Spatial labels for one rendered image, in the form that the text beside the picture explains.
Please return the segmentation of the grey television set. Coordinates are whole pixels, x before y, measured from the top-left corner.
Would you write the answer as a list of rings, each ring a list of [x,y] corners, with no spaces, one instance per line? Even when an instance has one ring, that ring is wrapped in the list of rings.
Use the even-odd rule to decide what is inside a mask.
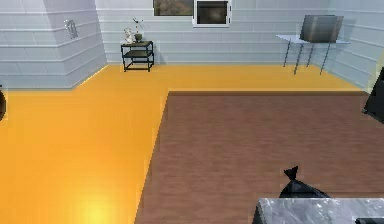
[[[306,15],[300,39],[310,43],[335,43],[343,19],[343,16],[336,15]]]

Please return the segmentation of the grey marble worktop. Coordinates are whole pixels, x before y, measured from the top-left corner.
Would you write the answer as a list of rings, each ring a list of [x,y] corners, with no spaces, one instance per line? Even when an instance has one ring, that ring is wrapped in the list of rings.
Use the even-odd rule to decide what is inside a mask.
[[[384,224],[384,198],[260,198],[252,224]]]

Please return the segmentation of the brown wooden table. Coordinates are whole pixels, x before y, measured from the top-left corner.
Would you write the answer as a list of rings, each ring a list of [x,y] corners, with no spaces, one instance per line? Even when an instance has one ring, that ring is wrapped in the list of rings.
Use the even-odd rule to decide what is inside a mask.
[[[384,197],[384,124],[366,98],[170,93],[134,224],[251,224],[291,167],[332,197]]]

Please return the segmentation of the black side table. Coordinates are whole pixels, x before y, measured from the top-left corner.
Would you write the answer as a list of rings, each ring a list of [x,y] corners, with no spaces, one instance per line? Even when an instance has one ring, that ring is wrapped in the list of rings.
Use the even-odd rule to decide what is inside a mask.
[[[134,42],[120,45],[123,71],[151,71],[155,62],[154,45],[152,41]]]

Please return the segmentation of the silver wall hook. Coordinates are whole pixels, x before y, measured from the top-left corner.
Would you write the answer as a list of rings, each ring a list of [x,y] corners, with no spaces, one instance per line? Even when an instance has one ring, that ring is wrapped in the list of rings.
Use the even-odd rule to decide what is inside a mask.
[[[67,29],[71,39],[78,37],[76,24],[73,20],[65,20],[64,25],[65,25],[65,28]]]

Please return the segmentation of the white framed window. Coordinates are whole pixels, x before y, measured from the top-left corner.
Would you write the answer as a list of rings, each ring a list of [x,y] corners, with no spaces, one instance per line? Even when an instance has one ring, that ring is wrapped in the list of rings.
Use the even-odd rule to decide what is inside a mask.
[[[231,17],[232,0],[194,0],[194,28],[228,28]]]

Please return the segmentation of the framed landscape picture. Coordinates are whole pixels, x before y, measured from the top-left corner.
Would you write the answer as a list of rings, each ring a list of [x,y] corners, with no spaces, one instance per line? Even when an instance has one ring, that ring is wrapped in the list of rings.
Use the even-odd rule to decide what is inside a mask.
[[[194,0],[153,0],[155,16],[192,16]]]

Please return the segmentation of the dark round object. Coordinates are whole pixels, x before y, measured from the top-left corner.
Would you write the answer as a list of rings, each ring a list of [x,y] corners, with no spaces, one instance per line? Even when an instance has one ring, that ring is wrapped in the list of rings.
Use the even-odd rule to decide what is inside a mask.
[[[6,96],[3,92],[3,85],[0,84],[0,121],[3,120],[7,111],[7,101]]]

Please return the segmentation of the green vase with twigs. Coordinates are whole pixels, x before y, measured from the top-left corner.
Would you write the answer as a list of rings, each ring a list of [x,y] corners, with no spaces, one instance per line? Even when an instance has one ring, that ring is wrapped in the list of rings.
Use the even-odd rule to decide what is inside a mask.
[[[140,43],[142,42],[142,33],[141,33],[141,29],[142,29],[142,22],[143,20],[139,20],[137,18],[133,18],[133,21],[135,23],[135,29],[136,29],[136,33],[134,34],[134,37],[135,37],[135,41],[137,43]]]

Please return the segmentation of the white table with thin legs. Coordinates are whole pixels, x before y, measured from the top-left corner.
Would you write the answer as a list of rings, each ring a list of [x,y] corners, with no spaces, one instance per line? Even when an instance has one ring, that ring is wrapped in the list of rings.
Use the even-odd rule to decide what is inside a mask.
[[[296,62],[295,62],[294,70],[293,70],[293,74],[294,75],[297,74],[298,66],[299,66],[299,62],[300,62],[300,59],[301,59],[302,52],[304,50],[304,46],[305,45],[310,45],[311,46],[310,53],[309,53],[309,56],[308,56],[308,60],[306,62],[306,66],[309,66],[309,64],[311,62],[311,59],[312,59],[312,54],[314,52],[315,46],[316,45],[320,45],[320,42],[308,42],[308,41],[302,40],[298,35],[282,35],[282,34],[279,34],[279,35],[277,35],[277,38],[287,42],[287,48],[286,48],[286,51],[285,51],[285,57],[284,57],[283,66],[287,65],[287,59],[288,59],[288,54],[289,54],[289,50],[291,48],[291,45],[292,44],[298,44],[299,45],[299,52],[297,54]],[[338,45],[345,45],[345,44],[348,44],[348,41],[336,40],[335,42],[324,43],[324,46],[326,47],[326,53],[325,53],[324,59],[322,61],[322,64],[320,66],[320,74],[323,73],[323,69],[324,69],[325,63],[326,63],[326,61],[328,59],[328,55],[329,55],[329,51],[330,51],[331,46],[332,45],[338,46]]]

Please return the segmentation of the black tied garbage bag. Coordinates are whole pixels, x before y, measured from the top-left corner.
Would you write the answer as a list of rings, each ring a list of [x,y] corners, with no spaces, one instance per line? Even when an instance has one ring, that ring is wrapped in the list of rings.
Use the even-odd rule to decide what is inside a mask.
[[[298,166],[286,169],[288,184],[280,192],[280,198],[329,198],[329,195],[315,187],[297,180]]]

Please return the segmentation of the black angular object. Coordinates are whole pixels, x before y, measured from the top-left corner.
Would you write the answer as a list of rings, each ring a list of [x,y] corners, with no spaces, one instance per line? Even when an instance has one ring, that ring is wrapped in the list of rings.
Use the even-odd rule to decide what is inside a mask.
[[[380,71],[380,75],[373,86],[362,112],[384,124],[384,67]]]

